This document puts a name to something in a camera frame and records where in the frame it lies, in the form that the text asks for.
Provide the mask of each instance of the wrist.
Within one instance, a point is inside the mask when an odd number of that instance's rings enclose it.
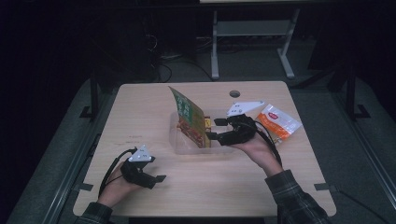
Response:
[[[257,164],[264,170],[268,177],[284,171],[272,153],[266,153],[257,160]]]

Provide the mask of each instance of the wooden table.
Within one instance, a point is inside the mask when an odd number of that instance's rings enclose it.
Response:
[[[182,92],[206,111],[226,111],[233,102],[264,100],[300,120],[285,83],[202,82],[128,84],[120,87],[102,137],[92,158],[74,213],[81,215],[98,190],[111,162],[122,151],[146,145],[154,163],[144,171],[167,175],[154,189],[141,189],[114,208],[113,215],[127,217],[269,217],[276,204],[264,179],[265,173],[239,150],[218,154],[180,155],[170,144],[170,117],[177,111],[168,86]],[[232,98],[230,91],[240,91]],[[257,116],[263,107],[250,113]],[[316,191],[324,183],[304,125],[278,147],[284,168],[291,169],[303,190],[329,214],[336,212],[329,191]]]

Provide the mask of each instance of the metal stand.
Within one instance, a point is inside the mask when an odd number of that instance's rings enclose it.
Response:
[[[337,92],[342,89],[346,83],[346,112],[352,120],[370,118],[364,105],[357,105],[360,113],[355,113],[355,90],[356,90],[356,72],[353,63],[337,63],[326,70],[314,75],[313,77],[295,85],[291,89],[303,89],[315,83],[327,75],[333,74],[332,79],[327,85],[329,91]]]
[[[212,78],[219,79],[218,63],[218,36],[238,35],[284,35],[285,44],[278,49],[278,55],[286,72],[287,78],[294,78],[294,73],[286,56],[293,36],[294,28],[298,19],[300,9],[295,9],[291,20],[283,21],[218,21],[218,12],[213,14],[213,45],[212,45]]]
[[[282,49],[277,50],[277,54],[279,55],[280,61],[282,62],[283,65],[283,69],[285,69],[286,77],[289,79],[294,79],[294,73],[293,70],[291,69],[288,57],[286,57],[286,53],[288,52],[289,44],[293,36],[294,28],[296,26],[299,14],[300,14],[300,9],[294,10],[293,18],[290,21],[288,32],[286,33],[285,45],[283,45]]]

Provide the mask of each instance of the small white object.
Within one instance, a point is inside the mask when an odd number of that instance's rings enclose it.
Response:
[[[146,145],[138,148],[134,155],[128,159],[128,161],[151,161],[151,156],[149,155]]]
[[[246,112],[264,105],[264,101],[235,102],[227,112],[227,117],[243,115]]]

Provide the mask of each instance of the person's right hand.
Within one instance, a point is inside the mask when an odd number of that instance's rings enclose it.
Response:
[[[277,162],[267,143],[257,133],[246,143],[235,144],[230,147],[235,147],[244,151],[264,170],[268,177],[283,171],[282,166],[279,164],[279,162]]]

